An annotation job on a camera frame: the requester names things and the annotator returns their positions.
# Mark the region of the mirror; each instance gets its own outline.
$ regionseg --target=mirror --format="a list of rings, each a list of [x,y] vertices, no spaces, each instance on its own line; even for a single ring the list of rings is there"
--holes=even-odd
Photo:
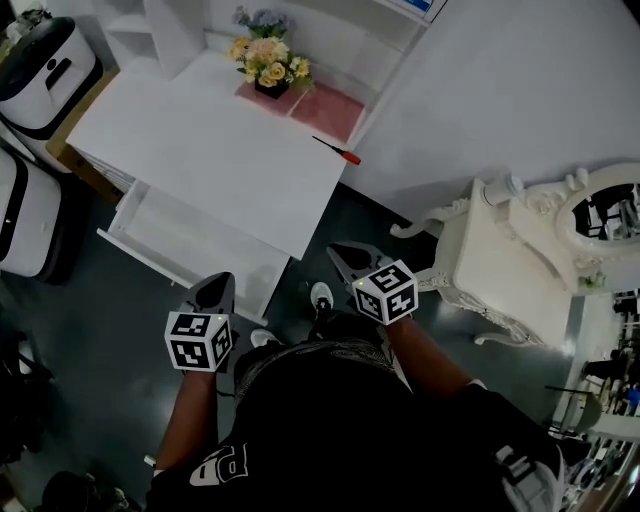
[[[593,240],[619,241],[640,235],[640,188],[615,185],[593,193],[574,209],[576,231]]]

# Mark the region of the white sneaker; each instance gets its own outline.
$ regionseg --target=white sneaker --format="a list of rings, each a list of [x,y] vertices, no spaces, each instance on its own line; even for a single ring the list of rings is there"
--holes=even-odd
[[[282,345],[282,342],[276,338],[275,334],[266,329],[255,329],[251,332],[251,344],[254,348],[266,347],[269,340],[277,341]]]
[[[316,283],[311,288],[311,304],[316,310],[316,314],[320,311],[329,312],[333,309],[333,294],[327,283]]]

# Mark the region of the pink mat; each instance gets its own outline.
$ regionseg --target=pink mat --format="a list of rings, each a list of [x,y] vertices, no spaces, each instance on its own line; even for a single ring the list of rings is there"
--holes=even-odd
[[[253,84],[245,82],[236,91],[236,96],[240,96],[241,98],[245,98],[257,105],[260,105],[272,114],[286,116],[304,93],[304,89],[290,87],[282,96],[277,100],[274,100],[273,98],[269,98],[266,94],[256,91]]]
[[[364,105],[359,101],[316,83],[294,108],[291,117],[346,143],[363,110]]]

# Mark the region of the open drawer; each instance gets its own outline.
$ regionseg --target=open drawer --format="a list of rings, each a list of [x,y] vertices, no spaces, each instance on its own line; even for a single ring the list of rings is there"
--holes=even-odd
[[[287,254],[139,180],[120,201],[109,230],[98,234],[186,288],[232,272],[236,313],[261,325],[289,261]]]

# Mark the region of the black lid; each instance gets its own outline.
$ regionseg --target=black lid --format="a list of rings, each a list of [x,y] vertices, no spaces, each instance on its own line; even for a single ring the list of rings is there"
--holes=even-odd
[[[76,27],[72,18],[44,20],[0,63],[0,101],[13,98],[55,55]]]

